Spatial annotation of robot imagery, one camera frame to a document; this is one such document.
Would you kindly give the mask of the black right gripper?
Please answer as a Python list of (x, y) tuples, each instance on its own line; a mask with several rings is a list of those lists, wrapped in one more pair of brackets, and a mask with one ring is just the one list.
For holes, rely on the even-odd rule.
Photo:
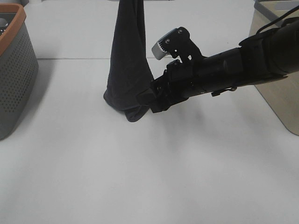
[(140, 105), (149, 105), (153, 113), (166, 111), (188, 99), (183, 96), (183, 90), (192, 78), (192, 65), (176, 59), (167, 64), (163, 75), (153, 80), (150, 88), (139, 93), (136, 100)]

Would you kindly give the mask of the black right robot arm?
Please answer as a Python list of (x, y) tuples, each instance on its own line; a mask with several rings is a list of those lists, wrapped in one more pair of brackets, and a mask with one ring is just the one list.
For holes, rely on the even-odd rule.
[(299, 20), (257, 33), (239, 47), (205, 57), (184, 27), (173, 29), (152, 48), (156, 59), (171, 55), (162, 76), (137, 95), (141, 105), (162, 112), (188, 98), (210, 93), (218, 96), (246, 85), (286, 78), (299, 70)]

